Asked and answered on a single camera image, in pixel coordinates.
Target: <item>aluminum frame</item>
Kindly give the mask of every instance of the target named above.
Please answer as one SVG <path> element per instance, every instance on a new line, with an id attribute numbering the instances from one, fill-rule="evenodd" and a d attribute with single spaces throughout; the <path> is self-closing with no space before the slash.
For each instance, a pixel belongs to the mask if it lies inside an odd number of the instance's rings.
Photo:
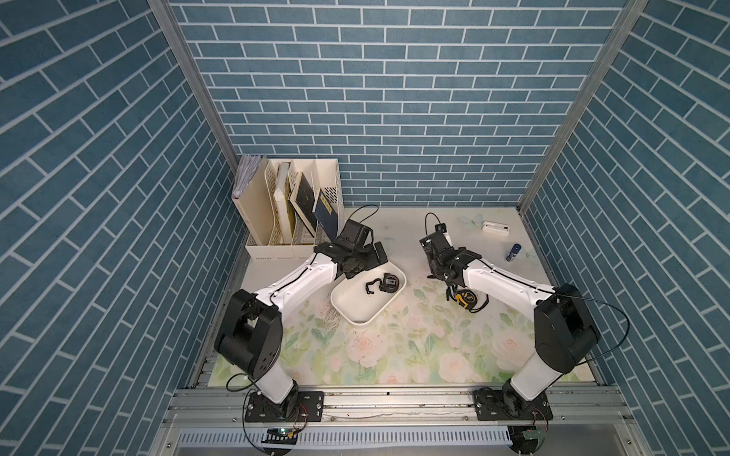
<path id="1" fill-rule="evenodd" d="M 183 30 L 180 28 L 180 24 L 177 23 L 177 18 L 172 11 L 169 0 L 148 0 L 148 3 L 157 23 L 160 24 L 162 34 L 167 39 L 167 44 L 180 65 L 185 80 L 190 85 L 190 89 L 193 91 L 198 105 L 200 105 L 200 110 L 213 132 L 213 136 L 215 136 L 215 141 L 218 142 L 223 157 L 228 162 L 233 174 L 236 174 L 239 162 L 238 155 L 205 85 L 200 69 L 198 69 L 193 54 L 185 41 Z"/>
<path id="2" fill-rule="evenodd" d="M 618 55 L 618 51 L 621 50 L 626 38 L 629 37 L 629 32 L 633 29 L 634 24 L 636 24 L 647 3 L 648 0 L 627 0 L 626 5 L 618 14 L 611 34 L 608 36 L 606 43 L 601 47 L 591 70 L 585 76 L 585 81 L 583 81 L 578 95 L 571 103 L 570 108 L 568 108 L 568 112 L 563 118 L 563 123 L 558 127 L 553 137 L 553 142 L 550 143 L 550 146 L 545 152 L 545 156 L 542 157 L 542 161 L 538 165 L 532 180 L 527 185 L 525 193 L 523 193 L 517 202 L 517 209 L 520 215 L 527 212 L 527 209 L 537 196 L 542 183 L 548 177 L 550 170 L 563 152 L 563 147 L 568 142 L 570 135 L 573 134 L 575 127 L 578 125 L 578 121 L 588 108 L 588 104 L 593 99 L 593 95 L 601 85 L 601 81 L 606 76 L 613 60 Z"/>
<path id="3" fill-rule="evenodd" d="M 472 391 L 478 385 L 371 387 L 303 387 L 325 393 L 323 420 L 311 428 L 326 428 L 333 433 L 358 428 L 417 426 L 443 430 L 485 428 L 495 425 L 530 425 L 531 421 L 477 420 Z M 245 391 L 229 393 L 220 388 L 176 390 L 163 418 L 151 455 L 173 455 L 178 438 L 185 430 L 211 431 L 238 428 L 245 402 Z M 622 439 L 627 455 L 642 454 L 642 439 L 621 392 L 616 386 L 560 384 L 547 390 L 553 409 L 551 425 L 613 425 Z M 250 432 L 266 427 L 247 424 Z"/>

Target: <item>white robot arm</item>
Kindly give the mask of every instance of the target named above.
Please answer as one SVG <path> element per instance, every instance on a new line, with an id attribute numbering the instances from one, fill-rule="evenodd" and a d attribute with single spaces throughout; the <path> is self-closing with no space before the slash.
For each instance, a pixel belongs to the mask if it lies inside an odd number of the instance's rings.
<path id="1" fill-rule="evenodd" d="M 348 279 L 388 262 L 380 242 L 365 244 L 372 230 L 348 220 L 333 241 L 320 244 L 301 266 L 254 293 L 236 292 L 215 339 L 215 349 L 241 368 L 280 416 L 291 414 L 298 386 L 278 362 L 283 321 L 318 288 L 341 274 Z"/>
<path id="2" fill-rule="evenodd" d="M 430 277 L 446 282 L 447 295 L 458 287 L 479 290 L 534 321 L 536 352 L 502 387 L 499 405 L 511 417 L 533 407 L 547 387 L 570 372 L 598 343 L 599 332 L 575 287 L 540 284 L 485 262 L 465 247 L 455 249 L 445 224 L 436 225 L 436 232 L 420 244 L 429 261 Z"/>

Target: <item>brick wall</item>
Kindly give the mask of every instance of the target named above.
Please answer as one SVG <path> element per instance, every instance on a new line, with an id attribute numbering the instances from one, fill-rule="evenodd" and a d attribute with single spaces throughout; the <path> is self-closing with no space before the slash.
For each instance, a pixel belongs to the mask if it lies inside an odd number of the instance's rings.
<path id="1" fill-rule="evenodd" d="M 600 366 L 654 454 L 730 442 L 730 2 L 650 0 L 528 213 L 633 331 Z M 601 350 L 623 334 L 594 312 Z"/>
<path id="2" fill-rule="evenodd" d="M 145 0 L 0 2 L 0 150 L 0 454 L 147 451 L 244 230 Z"/>
<path id="3" fill-rule="evenodd" d="M 240 153 L 336 156 L 346 204 L 512 206 L 624 0 L 204 2 L 174 11 Z"/>

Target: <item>notebook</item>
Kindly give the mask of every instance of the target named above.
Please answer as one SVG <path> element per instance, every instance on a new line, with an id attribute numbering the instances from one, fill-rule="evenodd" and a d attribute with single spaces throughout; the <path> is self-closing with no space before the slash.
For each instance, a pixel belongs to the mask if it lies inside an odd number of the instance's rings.
<path id="1" fill-rule="evenodd" d="M 301 217 L 304 227 L 312 236 L 316 233 L 317 219 L 313 214 L 315 208 L 315 193 L 312 186 L 305 175 L 301 172 L 296 173 L 294 178 L 294 187 L 291 190 L 289 201 Z"/>

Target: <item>black cable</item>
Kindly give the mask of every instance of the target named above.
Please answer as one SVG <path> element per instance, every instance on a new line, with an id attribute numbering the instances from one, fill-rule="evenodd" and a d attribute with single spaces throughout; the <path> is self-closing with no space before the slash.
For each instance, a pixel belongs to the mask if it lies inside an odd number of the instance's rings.
<path id="1" fill-rule="evenodd" d="M 469 313 L 470 314 L 476 314 L 480 310 L 484 309 L 487 306 L 487 304 L 489 304 L 489 295 L 487 295 L 487 297 L 484 298 L 484 304 L 482 304 L 481 306 L 477 307 L 476 309 L 468 309 L 469 310 Z"/>
<path id="2" fill-rule="evenodd" d="M 373 215 L 377 214 L 377 211 L 378 210 L 380 210 L 380 206 L 378 206 L 377 204 L 365 204 L 365 205 L 360 206 L 359 208 L 355 209 L 353 211 L 353 213 L 350 214 L 350 216 L 347 219 L 349 220 L 349 219 L 353 218 L 353 215 L 355 215 L 357 213 L 357 211 L 359 211 L 360 209 L 363 209 L 365 207 L 374 207 L 375 208 L 375 211 L 372 214 L 370 214 L 367 217 L 365 217 L 364 219 L 360 220 L 360 223 L 364 222 L 365 220 L 368 220 L 370 217 L 372 217 Z"/>
<path id="3" fill-rule="evenodd" d="M 558 294 L 558 296 L 564 296 L 566 298 L 574 298 L 574 296 L 571 296 L 571 295 Z M 582 364 L 586 364 L 588 361 L 595 361 L 595 360 L 597 360 L 599 358 L 602 358 L 602 357 L 608 355 L 609 353 L 611 353 L 615 349 L 619 348 L 626 341 L 626 339 L 629 337 L 629 331 L 631 330 L 631 320 L 629 320 L 629 316 L 626 315 L 626 312 L 624 312 L 623 310 L 619 309 L 618 307 L 616 307 L 616 306 L 614 306 L 612 304 L 607 303 L 606 301 L 601 301 L 599 299 L 591 299 L 591 298 L 581 298 L 581 299 L 583 299 L 584 301 L 591 301 L 591 302 L 597 302 L 599 304 L 604 304 L 606 306 L 609 306 L 611 309 L 614 309 L 614 310 L 618 311 L 619 313 L 621 313 L 623 315 L 623 317 L 626 318 L 626 332 L 623 333 L 623 337 L 621 338 L 620 341 L 618 341 L 618 343 L 616 345 L 613 346 L 613 348 L 610 348 L 610 349 L 606 350 L 605 352 L 601 353 L 598 356 L 594 356 L 593 358 L 590 358 L 590 359 L 587 359 L 587 360 L 585 360 L 585 361 L 583 361 L 581 363 L 578 363 L 578 364 L 576 364 L 576 366 L 581 366 Z"/>
<path id="4" fill-rule="evenodd" d="M 246 378 L 248 378 L 248 381 L 250 382 L 250 384 L 247 384 L 246 386 L 240 387 L 240 388 L 238 388 L 236 390 L 232 390 L 228 386 L 231 384 L 231 380 L 235 379 L 239 375 L 245 375 Z M 231 378 L 228 379 L 228 381 L 226 382 L 226 391 L 228 391 L 229 393 L 238 393 L 240 391 L 245 390 L 246 388 L 252 387 L 253 385 L 254 385 L 254 382 L 251 382 L 251 377 L 249 377 L 248 374 L 246 374 L 245 372 L 239 372 L 238 374 L 231 375 Z"/>
<path id="5" fill-rule="evenodd" d="M 436 217 L 436 220 L 438 220 L 439 225 L 441 225 L 441 219 L 439 219 L 439 216 L 434 214 L 433 212 L 429 212 L 426 214 L 426 216 L 423 218 L 423 230 L 426 232 L 426 235 L 429 235 L 429 215 L 433 215 Z"/>
<path id="6" fill-rule="evenodd" d="M 310 261 L 310 264 L 309 264 L 308 266 L 311 266 L 311 265 L 312 265 L 312 263 L 314 263 L 314 262 L 315 262 L 315 259 L 317 258 L 317 255 L 319 255 L 319 254 L 318 254 L 318 253 L 315 253 L 315 256 L 314 256 L 314 257 L 312 257 L 312 261 Z M 274 297 L 274 293 L 278 293 L 278 292 L 279 292 L 279 291 L 281 291 L 281 290 L 282 290 L 283 288 L 286 288 L 286 287 L 288 287 L 289 285 L 291 285 L 291 284 L 293 284 L 294 282 L 296 282 L 297 280 L 299 280 L 299 278 L 301 278 L 301 276 L 303 276 L 305 272 L 307 272 L 307 268 L 304 268 L 304 269 L 302 269 L 302 270 L 301 270 L 301 273 L 299 273 L 299 275 L 298 275 L 298 276 L 296 276 L 296 278 L 295 278 L 295 279 L 293 279 L 293 280 L 291 280 L 291 281 L 290 281 L 289 283 L 286 283 L 286 284 L 284 284 L 284 285 L 282 285 L 282 286 L 278 287 L 278 288 L 277 288 L 276 290 L 272 291 L 272 293 L 271 293 L 271 294 L 269 295 L 269 302 L 270 302 L 270 303 L 272 304 L 272 306 L 275 306 L 275 305 L 276 305 L 276 304 L 274 304 L 274 300 L 272 299 L 272 298 Z"/>

